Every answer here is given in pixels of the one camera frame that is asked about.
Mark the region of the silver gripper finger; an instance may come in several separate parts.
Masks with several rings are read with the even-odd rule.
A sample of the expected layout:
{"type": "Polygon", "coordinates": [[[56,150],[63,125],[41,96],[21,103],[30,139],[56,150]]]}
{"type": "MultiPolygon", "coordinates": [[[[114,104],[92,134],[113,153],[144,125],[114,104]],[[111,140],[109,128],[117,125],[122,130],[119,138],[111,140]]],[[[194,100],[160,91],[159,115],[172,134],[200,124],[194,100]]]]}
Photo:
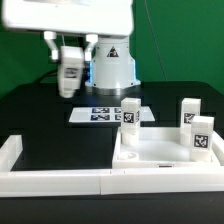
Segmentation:
{"type": "Polygon", "coordinates": [[[53,31],[45,31],[44,32],[44,40],[51,50],[51,59],[53,61],[57,61],[59,59],[59,50],[56,46],[54,40],[56,39],[57,35],[53,31]]]}
{"type": "Polygon", "coordinates": [[[92,58],[92,51],[98,42],[98,35],[97,34],[87,34],[86,42],[87,42],[87,46],[84,50],[84,59],[87,62],[89,62],[92,58]]]}

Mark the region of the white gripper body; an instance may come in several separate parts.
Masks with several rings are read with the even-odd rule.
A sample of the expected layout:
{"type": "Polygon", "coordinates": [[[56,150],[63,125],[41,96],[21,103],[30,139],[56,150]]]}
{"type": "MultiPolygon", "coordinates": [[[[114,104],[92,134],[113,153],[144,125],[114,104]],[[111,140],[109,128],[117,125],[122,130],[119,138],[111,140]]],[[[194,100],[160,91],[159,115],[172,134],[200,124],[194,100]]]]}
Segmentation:
{"type": "Polygon", "coordinates": [[[134,29],[133,0],[2,0],[6,28],[123,38],[134,29]]]}

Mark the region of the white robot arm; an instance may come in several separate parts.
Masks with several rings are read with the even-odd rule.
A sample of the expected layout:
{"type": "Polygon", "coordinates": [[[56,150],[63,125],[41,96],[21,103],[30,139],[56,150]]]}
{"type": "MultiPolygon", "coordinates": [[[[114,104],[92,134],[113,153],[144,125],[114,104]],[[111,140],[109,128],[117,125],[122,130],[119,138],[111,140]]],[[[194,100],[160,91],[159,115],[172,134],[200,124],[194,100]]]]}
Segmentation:
{"type": "Polygon", "coordinates": [[[3,25],[41,32],[59,63],[59,94],[70,98],[90,64],[89,91],[120,95],[140,84],[129,53],[133,0],[2,0],[3,25]]]}

